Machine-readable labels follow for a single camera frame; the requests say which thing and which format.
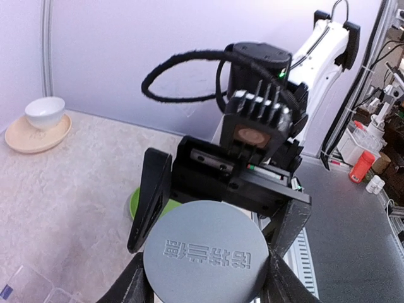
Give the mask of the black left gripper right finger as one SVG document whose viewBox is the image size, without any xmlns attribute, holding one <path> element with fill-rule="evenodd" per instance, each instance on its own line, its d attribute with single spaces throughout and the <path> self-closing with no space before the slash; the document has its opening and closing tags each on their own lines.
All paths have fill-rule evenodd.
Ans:
<svg viewBox="0 0 404 303">
<path fill-rule="evenodd" d="M 267 274 L 259 298 L 265 303 L 319 302 L 279 255 L 268 257 Z"/>
</svg>

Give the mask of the clear plastic pill organizer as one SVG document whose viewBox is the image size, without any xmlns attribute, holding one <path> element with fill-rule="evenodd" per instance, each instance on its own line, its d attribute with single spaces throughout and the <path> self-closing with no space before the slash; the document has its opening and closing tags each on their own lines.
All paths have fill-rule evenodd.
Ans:
<svg viewBox="0 0 404 303">
<path fill-rule="evenodd" d="M 1 302 L 80 302 L 27 265 L 21 265 L 1 289 Z"/>
</svg>

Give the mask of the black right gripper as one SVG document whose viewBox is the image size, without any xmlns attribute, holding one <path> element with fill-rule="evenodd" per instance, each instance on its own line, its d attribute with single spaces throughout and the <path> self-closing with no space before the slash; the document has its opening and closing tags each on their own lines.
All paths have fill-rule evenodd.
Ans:
<svg viewBox="0 0 404 303">
<path fill-rule="evenodd" d="M 284 257 L 311 215 L 311 197 L 293 189 L 292 178 L 286 170 L 249 164 L 191 136 L 181 139 L 173 165 L 172 155 L 148 148 L 127 249 L 140 250 L 171 197 L 180 203 L 224 201 L 270 217 L 263 235 Z"/>
</svg>

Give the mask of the grey-capped orange pill bottle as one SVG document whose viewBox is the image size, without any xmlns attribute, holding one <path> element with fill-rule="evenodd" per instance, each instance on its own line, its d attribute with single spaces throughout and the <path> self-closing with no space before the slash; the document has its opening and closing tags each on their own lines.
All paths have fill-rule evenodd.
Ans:
<svg viewBox="0 0 404 303">
<path fill-rule="evenodd" d="M 251 302 L 264 284 L 268 256 L 262 232 L 245 213 L 205 200 L 158 219 L 143 263 L 162 302 Z"/>
</svg>

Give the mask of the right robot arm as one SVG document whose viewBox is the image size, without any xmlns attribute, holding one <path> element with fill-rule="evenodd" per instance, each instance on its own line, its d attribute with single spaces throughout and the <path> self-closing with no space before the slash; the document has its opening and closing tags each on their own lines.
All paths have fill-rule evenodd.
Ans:
<svg viewBox="0 0 404 303">
<path fill-rule="evenodd" d="M 269 218 L 263 235 L 284 255 L 311 214 L 311 199 L 294 175 L 309 125 L 336 79 L 354 65 L 359 40 L 358 25 L 317 11 L 311 36 L 295 54 L 239 42 L 177 54 L 155 67 L 141 91 L 162 103 L 181 99 L 156 95 L 151 84 L 184 62 L 229 63 L 229 84 L 226 91 L 216 86 L 211 96 L 223 115 L 218 143 L 185 136 L 176 155 L 145 152 L 128 251 L 139 251 L 170 199 L 210 199 Z"/>
</svg>

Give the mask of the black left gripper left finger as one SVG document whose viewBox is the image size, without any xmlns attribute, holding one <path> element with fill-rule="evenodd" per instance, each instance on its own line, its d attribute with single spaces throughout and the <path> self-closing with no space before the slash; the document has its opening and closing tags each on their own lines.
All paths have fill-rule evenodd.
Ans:
<svg viewBox="0 0 404 303">
<path fill-rule="evenodd" d="M 152 301 L 152 288 L 146 278 L 143 253 L 138 252 L 129 262 L 99 303 L 147 303 Z"/>
</svg>

